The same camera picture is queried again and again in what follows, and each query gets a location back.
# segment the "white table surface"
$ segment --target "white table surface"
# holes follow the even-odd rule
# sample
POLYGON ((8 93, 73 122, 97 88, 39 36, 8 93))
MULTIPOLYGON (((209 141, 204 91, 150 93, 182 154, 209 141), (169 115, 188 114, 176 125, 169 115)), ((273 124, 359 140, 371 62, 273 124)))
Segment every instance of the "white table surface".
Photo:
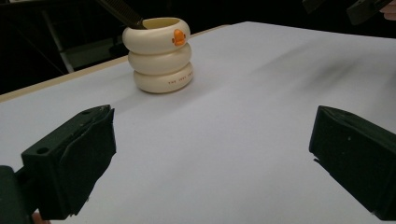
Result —
POLYGON ((0 104, 14 170, 78 112, 115 108, 117 154, 80 213, 53 223, 382 223, 308 144, 319 105, 396 133, 395 39, 243 22, 189 43, 181 91, 140 91, 125 62, 0 104))

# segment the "cream ring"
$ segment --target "cream ring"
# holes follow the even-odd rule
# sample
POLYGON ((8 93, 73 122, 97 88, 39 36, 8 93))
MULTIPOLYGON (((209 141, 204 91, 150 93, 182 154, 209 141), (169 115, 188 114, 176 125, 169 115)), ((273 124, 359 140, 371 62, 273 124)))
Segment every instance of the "cream ring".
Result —
POLYGON ((147 30, 126 28, 122 33, 124 46, 134 53, 161 54, 180 49, 190 38, 189 25, 178 18, 144 20, 147 30))
POLYGON ((191 47, 189 43, 183 48, 165 54, 135 54, 129 51, 128 62, 132 68, 145 75, 164 75, 174 73, 189 63, 191 47))
POLYGON ((192 76, 192 65, 188 63, 180 71, 169 75, 147 76, 134 71, 134 83, 142 91, 165 93, 186 86, 191 81, 192 76))

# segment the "dark background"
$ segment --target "dark background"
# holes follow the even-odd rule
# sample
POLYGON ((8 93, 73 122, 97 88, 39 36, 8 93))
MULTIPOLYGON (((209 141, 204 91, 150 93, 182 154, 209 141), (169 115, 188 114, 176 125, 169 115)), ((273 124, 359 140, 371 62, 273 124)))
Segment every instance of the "dark background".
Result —
MULTIPOLYGON (((257 21, 343 34, 396 37, 396 21, 384 20, 381 13, 363 24, 350 24, 346 9, 354 1, 349 0, 327 0, 311 14, 305 12, 301 0, 126 1, 145 19, 179 17, 189 24, 192 34, 222 24, 257 21)), ((64 49, 114 38, 125 28, 94 0, 4 2, 0 4, 0 94, 68 74, 43 11, 64 49)), ((123 45, 114 47, 117 50, 112 49, 108 60, 126 55, 123 45)))

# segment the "stacked cream rings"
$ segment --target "stacked cream rings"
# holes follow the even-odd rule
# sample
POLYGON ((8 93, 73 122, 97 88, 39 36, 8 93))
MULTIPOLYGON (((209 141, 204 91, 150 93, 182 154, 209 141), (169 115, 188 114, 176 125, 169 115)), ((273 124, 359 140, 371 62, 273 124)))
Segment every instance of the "stacked cream rings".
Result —
POLYGON ((164 93, 186 86, 192 79, 192 65, 188 63, 181 70, 161 76, 147 76, 134 71, 134 83, 143 91, 164 93))
POLYGON ((193 75, 189 25, 178 18, 149 19, 143 25, 146 30, 126 28, 122 33, 136 86, 152 93, 186 86, 193 75))
POLYGON ((146 75, 161 75, 176 72, 189 63, 191 47, 189 43, 183 48, 164 54, 136 54, 132 51, 128 54, 128 61, 132 68, 146 75))
POLYGON ((125 47, 138 54, 161 54, 180 49, 190 38, 190 27, 178 18, 144 20, 147 30, 126 28, 122 33, 125 47))

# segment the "orange sticker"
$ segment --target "orange sticker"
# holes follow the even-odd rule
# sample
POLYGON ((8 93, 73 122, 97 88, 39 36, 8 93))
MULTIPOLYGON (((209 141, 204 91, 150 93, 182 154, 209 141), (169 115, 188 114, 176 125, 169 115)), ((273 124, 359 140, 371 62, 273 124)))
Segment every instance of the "orange sticker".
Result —
POLYGON ((172 38, 172 43, 174 43, 175 46, 181 46, 186 43, 186 35, 181 30, 176 29, 174 31, 174 37, 175 38, 172 38))

